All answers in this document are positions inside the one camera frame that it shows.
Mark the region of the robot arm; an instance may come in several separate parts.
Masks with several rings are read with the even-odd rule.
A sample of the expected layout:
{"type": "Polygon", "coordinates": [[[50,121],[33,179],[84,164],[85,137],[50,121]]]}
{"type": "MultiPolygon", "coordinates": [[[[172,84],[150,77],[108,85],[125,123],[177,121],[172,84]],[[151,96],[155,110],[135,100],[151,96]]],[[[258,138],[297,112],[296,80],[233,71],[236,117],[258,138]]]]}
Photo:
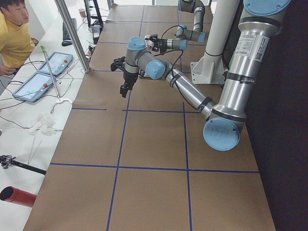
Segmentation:
{"type": "Polygon", "coordinates": [[[168,49],[185,50],[188,41],[203,43],[205,32],[203,32],[203,22],[205,6],[200,0],[179,0],[178,10],[194,14],[193,29],[189,30],[186,25],[178,25],[175,38],[162,38],[157,34],[146,35],[144,37],[146,48],[150,51],[165,53],[168,49]]]}
{"type": "Polygon", "coordinates": [[[127,53],[111,63],[111,70],[123,72],[120,94],[132,90],[138,76],[163,78],[199,113],[206,117],[203,129],[205,142],[218,151],[233,149],[240,141],[246,121],[245,105],[263,61],[270,38],[280,34],[289,1],[245,0],[238,23],[240,36],[227,71],[224,71],[223,50],[239,2],[220,0],[210,33],[203,32],[205,6],[200,0],[180,0],[178,10],[194,14],[194,26],[188,30],[179,25],[174,39],[131,37],[127,53]],[[167,50],[183,51],[188,41],[206,42],[205,53],[191,63],[187,78],[170,61],[153,55],[167,50]]]}

